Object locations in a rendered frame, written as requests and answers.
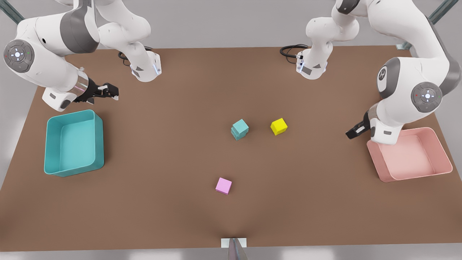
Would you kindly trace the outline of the teal plastic bin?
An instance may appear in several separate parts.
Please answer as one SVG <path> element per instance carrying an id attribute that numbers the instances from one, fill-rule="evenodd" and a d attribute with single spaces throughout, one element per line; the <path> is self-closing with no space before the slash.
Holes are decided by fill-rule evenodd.
<path id="1" fill-rule="evenodd" d="M 104 166 L 103 121 L 93 110 L 52 117 L 47 122 L 44 172 L 67 177 Z"/>

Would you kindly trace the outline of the pink plastic bin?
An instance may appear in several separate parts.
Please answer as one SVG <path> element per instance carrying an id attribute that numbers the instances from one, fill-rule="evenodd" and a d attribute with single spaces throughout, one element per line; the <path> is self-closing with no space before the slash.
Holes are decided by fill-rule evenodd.
<path id="1" fill-rule="evenodd" d="M 395 145 L 367 142 L 379 179 L 385 183 L 450 173 L 444 148 L 431 128 L 402 130 Z"/>

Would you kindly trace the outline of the yellow cube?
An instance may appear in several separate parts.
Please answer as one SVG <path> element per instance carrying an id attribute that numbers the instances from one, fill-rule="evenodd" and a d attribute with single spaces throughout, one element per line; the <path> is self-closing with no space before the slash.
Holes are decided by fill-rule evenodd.
<path id="1" fill-rule="evenodd" d="M 273 131 L 274 135 L 279 135 L 285 132 L 288 126 L 285 123 L 284 119 L 280 118 L 279 120 L 272 122 L 270 128 Z"/>

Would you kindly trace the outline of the pink cube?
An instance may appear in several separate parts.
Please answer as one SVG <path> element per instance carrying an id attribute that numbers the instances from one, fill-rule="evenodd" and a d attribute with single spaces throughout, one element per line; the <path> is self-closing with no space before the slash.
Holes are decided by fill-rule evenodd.
<path id="1" fill-rule="evenodd" d="M 215 187 L 215 190 L 222 194 L 228 195 L 231 185 L 232 185 L 232 181 L 224 179 L 224 178 L 219 178 L 217 185 Z"/>

